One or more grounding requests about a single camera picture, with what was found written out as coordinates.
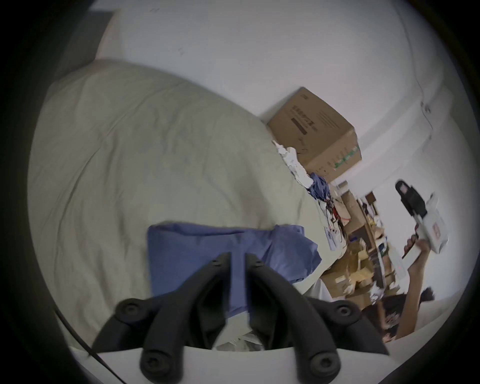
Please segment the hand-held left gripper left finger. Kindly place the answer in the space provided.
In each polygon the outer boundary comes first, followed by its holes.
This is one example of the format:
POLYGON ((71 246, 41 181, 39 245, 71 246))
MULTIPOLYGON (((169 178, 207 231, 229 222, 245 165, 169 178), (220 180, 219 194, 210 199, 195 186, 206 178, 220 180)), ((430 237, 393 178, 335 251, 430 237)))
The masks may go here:
POLYGON ((176 290, 117 304, 103 325, 95 353, 142 348, 139 367, 147 379, 181 379, 185 346, 211 350, 226 325, 231 253, 218 255, 176 290))

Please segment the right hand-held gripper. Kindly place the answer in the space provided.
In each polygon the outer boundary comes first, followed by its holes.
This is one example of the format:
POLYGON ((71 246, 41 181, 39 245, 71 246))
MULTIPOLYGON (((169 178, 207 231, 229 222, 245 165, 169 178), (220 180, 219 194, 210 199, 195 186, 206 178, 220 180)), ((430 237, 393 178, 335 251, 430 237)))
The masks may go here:
POLYGON ((417 224, 416 234, 419 239, 427 240, 430 249, 441 254, 445 249, 449 235, 447 226, 437 208, 439 198, 435 192, 428 201, 424 201, 418 192, 413 192, 404 180, 397 180, 395 190, 400 201, 417 224))

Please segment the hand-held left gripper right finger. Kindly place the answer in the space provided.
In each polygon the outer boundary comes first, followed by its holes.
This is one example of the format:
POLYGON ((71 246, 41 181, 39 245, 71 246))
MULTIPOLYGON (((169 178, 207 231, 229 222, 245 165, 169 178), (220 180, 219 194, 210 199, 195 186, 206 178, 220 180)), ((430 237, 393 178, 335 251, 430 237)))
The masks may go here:
POLYGON ((303 296, 251 253, 245 268, 249 326, 265 350, 294 349, 298 379, 335 379, 342 367, 338 348, 388 355, 356 304, 303 296))

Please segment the person's right hand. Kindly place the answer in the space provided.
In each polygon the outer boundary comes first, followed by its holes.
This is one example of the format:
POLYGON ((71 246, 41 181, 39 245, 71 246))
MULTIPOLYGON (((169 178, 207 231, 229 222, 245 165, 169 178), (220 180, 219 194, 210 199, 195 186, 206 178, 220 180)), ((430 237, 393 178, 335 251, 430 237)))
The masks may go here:
POLYGON ((417 234, 411 235, 404 247, 404 254, 401 258, 404 267, 410 267, 422 254, 429 255, 431 244, 428 238, 419 237, 417 234))

